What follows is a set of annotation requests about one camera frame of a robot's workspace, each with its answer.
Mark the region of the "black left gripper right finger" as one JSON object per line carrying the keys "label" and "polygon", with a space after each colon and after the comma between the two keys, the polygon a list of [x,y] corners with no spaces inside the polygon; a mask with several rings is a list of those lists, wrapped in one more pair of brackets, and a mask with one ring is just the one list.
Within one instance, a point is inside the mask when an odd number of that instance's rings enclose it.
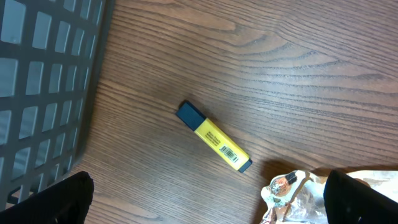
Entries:
{"label": "black left gripper right finger", "polygon": [[323,193],[329,224],[397,224],[397,202],[332,170]]}

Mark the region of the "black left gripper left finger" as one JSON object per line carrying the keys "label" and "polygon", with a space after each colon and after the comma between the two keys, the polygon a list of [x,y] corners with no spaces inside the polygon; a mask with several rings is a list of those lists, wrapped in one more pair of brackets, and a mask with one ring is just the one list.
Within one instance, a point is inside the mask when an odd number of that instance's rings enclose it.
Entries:
{"label": "black left gripper left finger", "polygon": [[78,172],[1,212],[1,224],[84,223],[93,201],[94,181]]}

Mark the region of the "brown white snack pouch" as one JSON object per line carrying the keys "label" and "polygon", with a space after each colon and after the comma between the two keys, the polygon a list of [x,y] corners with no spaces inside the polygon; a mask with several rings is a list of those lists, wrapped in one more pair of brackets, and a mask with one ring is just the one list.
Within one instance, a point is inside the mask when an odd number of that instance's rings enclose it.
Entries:
{"label": "brown white snack pouch", "polygon": [[[344,173],[397,202],[397,172],[360,170]],[[329,223],[323,193],[326,181],[306,170],[274,177],[261,190],[267,204],[262,223]]]}

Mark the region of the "grey plastic mesh basket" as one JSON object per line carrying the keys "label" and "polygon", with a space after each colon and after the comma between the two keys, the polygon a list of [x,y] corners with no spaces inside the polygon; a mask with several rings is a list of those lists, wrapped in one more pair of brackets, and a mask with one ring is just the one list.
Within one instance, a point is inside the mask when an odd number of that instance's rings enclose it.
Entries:
{"label": "grey plastic mesh basket", "polygon": [[1,0],[1,209],[85,152],[115,2]]}

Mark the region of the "yellow glue stick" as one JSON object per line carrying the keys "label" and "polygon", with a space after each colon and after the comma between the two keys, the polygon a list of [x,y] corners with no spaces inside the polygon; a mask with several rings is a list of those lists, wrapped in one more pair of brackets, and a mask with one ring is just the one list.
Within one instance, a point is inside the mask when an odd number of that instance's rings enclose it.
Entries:
{"label": "yellow glue stick", "polygon": [[249,155],[188,100],[175,115],[234,170],[243,173],[252,165]]}

